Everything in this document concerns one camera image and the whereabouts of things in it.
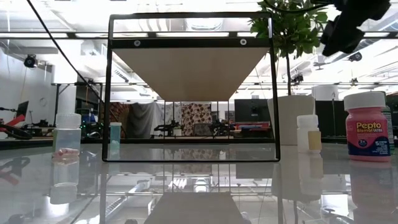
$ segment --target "computer monitor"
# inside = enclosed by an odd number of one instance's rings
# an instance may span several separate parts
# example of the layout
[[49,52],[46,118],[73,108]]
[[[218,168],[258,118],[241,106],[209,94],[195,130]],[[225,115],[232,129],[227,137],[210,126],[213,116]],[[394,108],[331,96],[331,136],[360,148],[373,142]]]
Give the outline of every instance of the computer monitor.
[[25,102],[20,103],[18,105],[17,117],[20,116],[20,115],[24,115],[26,117],[28,105],[29,105],[29,101],[25,101]]
[[315,113],[323,138],[346,136],[348,113],[344,110],[344,101],[316,101]]
[[235,100],[235,122],[271,121],[267,100]]

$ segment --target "white vase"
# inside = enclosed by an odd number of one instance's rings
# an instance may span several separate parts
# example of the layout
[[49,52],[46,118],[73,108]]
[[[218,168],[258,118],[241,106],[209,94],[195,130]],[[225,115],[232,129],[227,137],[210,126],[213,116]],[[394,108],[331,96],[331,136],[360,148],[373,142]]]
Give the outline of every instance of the white vase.
[[181,129],[174,129],[174,136],[182,136],[182,130]]
[[[280,144],[297,145],[297,116],[314,114],[315,99],[312,96],[292,95],[278,97]],[[268,110],[274,127],[274,100],[268,100]]]

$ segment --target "gray curtain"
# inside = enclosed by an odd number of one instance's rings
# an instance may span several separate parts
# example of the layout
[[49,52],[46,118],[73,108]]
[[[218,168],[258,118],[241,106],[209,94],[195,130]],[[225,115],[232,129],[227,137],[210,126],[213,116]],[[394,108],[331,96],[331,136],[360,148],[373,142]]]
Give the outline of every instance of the gray curtain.
[[127,122],[127,138],[150,138],[152,134],[159,135],[154,128],[163,124],[163,114],[161,105],[156,102],[132,104]]

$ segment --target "black frame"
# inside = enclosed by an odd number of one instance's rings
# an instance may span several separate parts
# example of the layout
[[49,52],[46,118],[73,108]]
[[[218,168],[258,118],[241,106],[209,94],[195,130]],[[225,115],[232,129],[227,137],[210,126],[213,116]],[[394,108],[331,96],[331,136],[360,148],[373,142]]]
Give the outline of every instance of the black frame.
[[[149,37],[131,37],[131,38],[117,38],[113,37],[114,34],[114,21],[127,20],[127,19],[186,19],[186,18],[263,18],[268,19],[269,24],[269,38],[256,39],[255,37],[209,37],[209,38],[153,38]],[[271,77],[272,77],[272,93],[274,101],[274,124],[275,129],[275,158],[274,160],[251,160],[251,161],[124,161],[124,160],[109,160],[108,159],[108,144],[109,144],[109,128],[103,129],[102,141],[102,160],[104,162],[150,162],[150,163],[237,163],[237,162],[279,162],[280,161],[280,133],[279,133],[279,110],[277,99],[277,82],[276,82],[276,67],[274,55],[274,43],[272,36],[272,14],[268,12],[165,12],[165,13],[136,13],[129,15],[111,15],[109,17],[108,27],[108,52],[107,52],[107,66],[106,66],[106,83],[105,83],[105,107],[104,107],[104,127],[109,127],[109,108],[111,99],[111,75],[112,75],[112,59],[113,49],[126,49],[126,48],[181,48],[181,47],[269,47],[271,56]],[[246,44],[241,44],[241,39],[246,40]],[[173,139],[174,143],[183,143]]]

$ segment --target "trapezoid wooden board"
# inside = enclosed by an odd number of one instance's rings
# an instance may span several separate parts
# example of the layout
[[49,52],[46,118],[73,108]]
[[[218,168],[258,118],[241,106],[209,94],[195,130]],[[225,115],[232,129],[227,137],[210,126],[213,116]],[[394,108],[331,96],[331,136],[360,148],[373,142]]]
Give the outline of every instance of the trapezoid wooden board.
[[229,193],[164,193],[145,224],[244,224]]
[[115,49],[165,101],[228,101],[268,48]]

